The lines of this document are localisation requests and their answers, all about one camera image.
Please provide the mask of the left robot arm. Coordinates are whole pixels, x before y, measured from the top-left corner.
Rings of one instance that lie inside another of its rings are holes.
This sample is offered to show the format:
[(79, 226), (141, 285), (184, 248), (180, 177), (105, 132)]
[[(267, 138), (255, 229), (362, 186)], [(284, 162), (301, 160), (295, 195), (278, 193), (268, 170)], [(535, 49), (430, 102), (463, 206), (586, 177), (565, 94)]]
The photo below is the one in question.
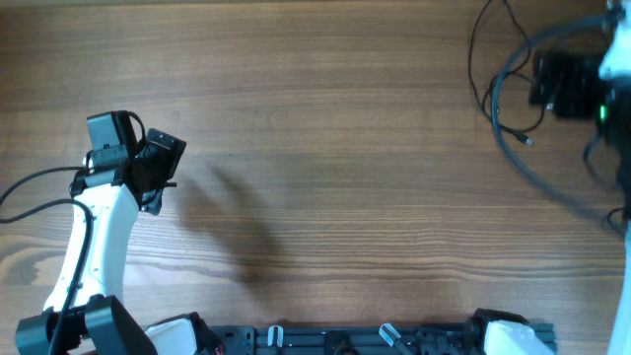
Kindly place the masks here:
[(99, 354), (200, 351), (191, 317), (144, 329), (122, 304), (133, 226), (140, 212), (160, 212), (186, 146), (156, 129), (134, 132), (139, 120), (126, 110), (88, 117), (93, 148), (70, 184), (74, 222), (62, 270), (42, 314), (20, 320), (20, 353), (66, 354), (85, 339)]

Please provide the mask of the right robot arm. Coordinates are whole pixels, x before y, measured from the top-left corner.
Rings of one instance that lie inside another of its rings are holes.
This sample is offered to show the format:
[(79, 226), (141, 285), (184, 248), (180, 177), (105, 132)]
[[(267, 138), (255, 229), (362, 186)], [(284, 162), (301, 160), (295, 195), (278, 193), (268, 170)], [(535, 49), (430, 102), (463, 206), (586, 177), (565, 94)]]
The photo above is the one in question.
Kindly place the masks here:
[[(555, 50), (540, 51), (551, 38), (565, 38), (588, 30), (613, 32), (603, 54), (572, 54)], [(593, 147), (604, 141), (620, 158), (615, 187), (623, 196), (630, 196), (630, 4), (611, 1), (606, 13), (589, 16), (572, 23), (549, 28), (536, 35), (525, 35), (521, 47), (491, 80), (487, 93), (475, 98), (478, 108), (492, 125), (494, 136), (504, 156), (533, 185), (573, 212), (596, 219), (599, 214), (590, 206), (558, 191), (525, 165), (507, 145), (504, 136), (511, 134), (524, 143), (529, 141), (526, 129), (501, 124), (499, 99), (507, 77), (519, 74), (528, 63), (534, 65), (529, 101), (544, 109), (552, 108), (559, 117), (591, 118), (596, 123), (596, 136), (583, 152), (590, 159)]]

